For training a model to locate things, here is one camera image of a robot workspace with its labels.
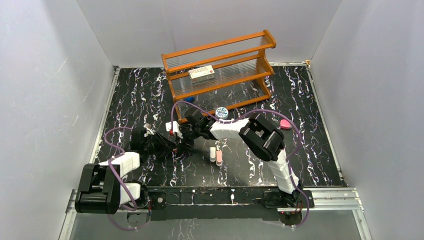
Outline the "white stapler part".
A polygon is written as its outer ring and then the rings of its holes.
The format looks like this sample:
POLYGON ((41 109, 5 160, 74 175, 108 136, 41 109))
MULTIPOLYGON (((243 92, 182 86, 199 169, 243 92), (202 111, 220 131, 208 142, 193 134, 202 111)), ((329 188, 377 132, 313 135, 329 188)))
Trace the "white stapler part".
POLYGON ((216 161, 216 151, 216 147, 209 148, 209 160, 212 163, 216 161))

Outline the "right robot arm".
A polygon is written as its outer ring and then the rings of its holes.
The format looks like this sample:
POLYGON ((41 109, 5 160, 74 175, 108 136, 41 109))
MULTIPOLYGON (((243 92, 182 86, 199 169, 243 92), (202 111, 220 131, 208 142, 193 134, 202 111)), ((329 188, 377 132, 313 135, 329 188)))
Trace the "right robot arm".
POLYGON ((276 180, 279 193, 264 197, 262 205, 276 207, 297 207, 302 201, 302 184, 288 161, 284 134, 262 114, 263 109, 248 112, 249 117, 235 120, 206 116, 195 107, 186 112, 187 123, 170 123, 167 131, 176 135, 180 145, 192 144, 196 138, 207 140, 239 139, 261 161, 266 162, 276 180))

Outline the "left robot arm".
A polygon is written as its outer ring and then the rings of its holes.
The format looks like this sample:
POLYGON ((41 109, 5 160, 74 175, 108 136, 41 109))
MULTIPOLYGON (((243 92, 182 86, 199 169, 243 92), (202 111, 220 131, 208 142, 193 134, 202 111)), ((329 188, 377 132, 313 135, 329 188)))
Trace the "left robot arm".
POLYGON ((164 193, 149 193, 142 182, 125 182, 123 177, 138 169, 142 160, 166 155, 177 145, 147 127, 130 131, 129 151, 118 146, 118 155, 83 167, 74 202, 78 213, 113 215, 121 208, 136 211, 164 207, 164 193))

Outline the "small blue object on shelf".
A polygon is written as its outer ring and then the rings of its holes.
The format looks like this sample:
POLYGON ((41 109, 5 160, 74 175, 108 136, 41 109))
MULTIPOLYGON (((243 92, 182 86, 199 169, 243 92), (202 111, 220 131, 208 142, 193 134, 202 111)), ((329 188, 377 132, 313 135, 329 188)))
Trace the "small blue object on shelf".
POLYGON ((194 102, 194 100, 195 100, 195 98, 194 98, 193 96, 190 96, 190 97, 186 97, 186 98, 184 98, 183 100, 184 100, 185 102, 193 103, 193 102, 194 102))

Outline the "round patterned tape roll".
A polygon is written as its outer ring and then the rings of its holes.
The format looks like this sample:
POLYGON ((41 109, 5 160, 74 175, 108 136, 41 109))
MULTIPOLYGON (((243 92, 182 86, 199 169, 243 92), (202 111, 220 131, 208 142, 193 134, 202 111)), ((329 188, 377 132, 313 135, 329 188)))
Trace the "round patterned tape roll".
POLYGON ((229 116, 229 110, 225 107, 218 107, 215 110, 214 115, 218 118, 218 119, 222 119, 222 120, 226 120, 229 116))

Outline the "white red staple box on shelf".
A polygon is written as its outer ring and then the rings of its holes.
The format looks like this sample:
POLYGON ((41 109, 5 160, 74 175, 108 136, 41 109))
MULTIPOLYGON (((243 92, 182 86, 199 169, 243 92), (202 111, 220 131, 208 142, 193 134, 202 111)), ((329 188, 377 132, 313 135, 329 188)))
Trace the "white red staple box on shelf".
POLYGON ((211 65, 191 69, 188 74, 192 83, 204 82, 215 77, 215 71, 211 65))

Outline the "orange wooden shelf rack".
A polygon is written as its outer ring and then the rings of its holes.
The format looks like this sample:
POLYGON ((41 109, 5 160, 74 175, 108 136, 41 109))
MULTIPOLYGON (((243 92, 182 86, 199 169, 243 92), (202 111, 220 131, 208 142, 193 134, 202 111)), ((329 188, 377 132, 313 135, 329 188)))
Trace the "orange wooden shelf rack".
POLYGON ((274 74, 266 50, 277 46, 269 30, 163 53, 166 79, 173 101, 194 97, 194 103, 213 114, 218 107, 229 110, 268 100, 265 79, 274 74), (211 65, 215 77, 193 83, 188 71, 211 65))

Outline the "black base bar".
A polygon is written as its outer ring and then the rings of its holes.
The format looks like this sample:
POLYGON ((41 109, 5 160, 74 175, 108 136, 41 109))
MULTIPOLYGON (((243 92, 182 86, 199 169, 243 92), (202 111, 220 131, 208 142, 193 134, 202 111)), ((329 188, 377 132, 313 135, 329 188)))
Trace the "black base bar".
POLYGON ((310 190, 282 192, 278 187, 147 187, 153 220, 261 219, 301 222, 315 207, 310 190))

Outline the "pink tape measure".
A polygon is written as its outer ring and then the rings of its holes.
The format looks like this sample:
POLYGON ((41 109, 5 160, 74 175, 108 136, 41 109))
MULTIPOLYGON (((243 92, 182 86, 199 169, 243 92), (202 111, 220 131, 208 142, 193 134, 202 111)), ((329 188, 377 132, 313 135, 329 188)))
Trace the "pink tape measure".
POLYGON ((290 130, 292 125, 286 119, 281 119, 279 122, 279 127, 284 130, 290 130))

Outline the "aluminium rail frame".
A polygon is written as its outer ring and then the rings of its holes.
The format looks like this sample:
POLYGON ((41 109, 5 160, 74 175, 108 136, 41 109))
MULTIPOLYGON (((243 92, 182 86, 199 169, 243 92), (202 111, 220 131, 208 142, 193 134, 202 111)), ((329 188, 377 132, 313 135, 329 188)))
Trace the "aluminium rail frame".
POLYGON ((358 192, 352 187, 311 189, 304 224, 284 227, 280 210, 253 205, 168 206, 164 213, 124 211, 108 219, 102 214, 68 208, 61 240, 369 240, 358 192))

